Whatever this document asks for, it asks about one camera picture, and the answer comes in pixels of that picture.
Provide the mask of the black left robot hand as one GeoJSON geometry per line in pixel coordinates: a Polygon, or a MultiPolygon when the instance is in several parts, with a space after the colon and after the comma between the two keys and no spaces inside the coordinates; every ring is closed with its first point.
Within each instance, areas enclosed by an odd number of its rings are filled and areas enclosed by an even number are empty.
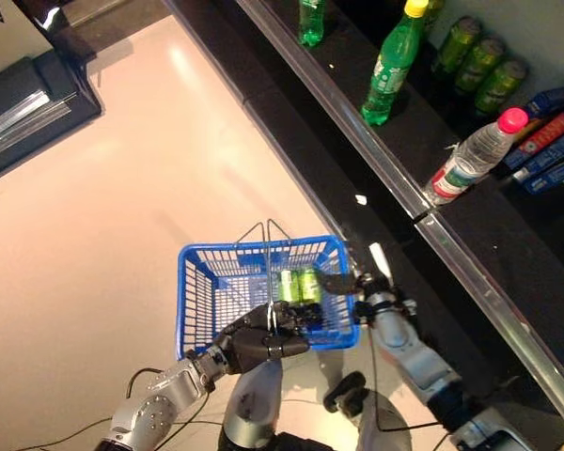
{"type": "Polygon", "coordinates": [[[226,326],[213,341],[227,374],[244,374],[267,361],[307,352],[297,313],[287,302],[255,307],[226,326]]]}

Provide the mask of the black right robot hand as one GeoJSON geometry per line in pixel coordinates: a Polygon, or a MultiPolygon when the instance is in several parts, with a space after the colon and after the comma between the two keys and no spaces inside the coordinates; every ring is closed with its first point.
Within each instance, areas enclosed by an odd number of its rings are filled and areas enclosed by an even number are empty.
{"type": "Polygon", "coordinates": [[[374,241],[358,250],[357,255],[366,263],[348,273],[329,273],[316,270],[316,278],[323,290],[334,295],[364,294],[366,298],[376,293],[396,296],[396,287],[390,264],[381,244],[374,241]]]}

